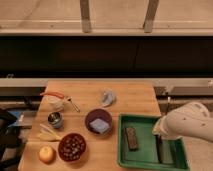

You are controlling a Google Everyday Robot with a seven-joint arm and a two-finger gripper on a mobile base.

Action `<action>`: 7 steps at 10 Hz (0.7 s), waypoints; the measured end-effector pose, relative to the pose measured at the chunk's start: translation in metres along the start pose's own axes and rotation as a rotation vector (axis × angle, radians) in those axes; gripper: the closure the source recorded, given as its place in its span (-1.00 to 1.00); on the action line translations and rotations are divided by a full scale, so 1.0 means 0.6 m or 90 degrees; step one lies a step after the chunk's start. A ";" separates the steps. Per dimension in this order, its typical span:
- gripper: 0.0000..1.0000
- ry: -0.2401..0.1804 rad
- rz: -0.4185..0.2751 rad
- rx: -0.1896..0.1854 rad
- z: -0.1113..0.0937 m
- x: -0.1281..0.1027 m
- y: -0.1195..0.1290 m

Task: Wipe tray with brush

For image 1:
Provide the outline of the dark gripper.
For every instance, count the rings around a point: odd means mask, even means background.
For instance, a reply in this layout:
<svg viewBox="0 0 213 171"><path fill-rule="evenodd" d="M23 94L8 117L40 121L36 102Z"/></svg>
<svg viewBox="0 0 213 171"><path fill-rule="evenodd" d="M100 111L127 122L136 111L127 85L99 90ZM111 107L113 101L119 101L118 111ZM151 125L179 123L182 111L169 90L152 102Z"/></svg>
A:
<svg viewBox="0 0 213 171"><path fill-rule="evenodd" d="M155 138L158 161L161 164L171 164L172 158L168 142L162 140L159 135L156 135Z"/></svg>

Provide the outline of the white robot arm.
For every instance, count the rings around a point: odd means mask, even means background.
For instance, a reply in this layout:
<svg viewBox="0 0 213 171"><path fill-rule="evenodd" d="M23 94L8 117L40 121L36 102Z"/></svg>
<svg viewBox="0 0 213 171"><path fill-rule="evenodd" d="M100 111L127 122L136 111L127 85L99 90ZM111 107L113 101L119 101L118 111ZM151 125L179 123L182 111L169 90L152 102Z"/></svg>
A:
<svg viewBox="0 0 213 171"><path fill-rule="evenodd" d="M213 143L213 117L200 102L189 102L161 116L152 134L163 140L179 140L183 136Z"/></svg>

